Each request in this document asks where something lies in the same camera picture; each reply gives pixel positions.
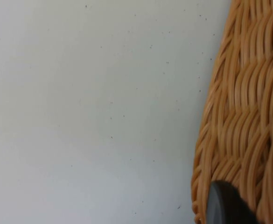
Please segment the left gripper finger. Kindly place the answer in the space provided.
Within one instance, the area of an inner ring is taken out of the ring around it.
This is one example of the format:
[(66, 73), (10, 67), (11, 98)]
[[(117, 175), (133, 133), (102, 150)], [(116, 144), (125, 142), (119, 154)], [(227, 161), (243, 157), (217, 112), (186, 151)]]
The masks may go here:
[(212, 181), (209, 189), (206, 224), (256, 224), (255, 214), (229, 182)]

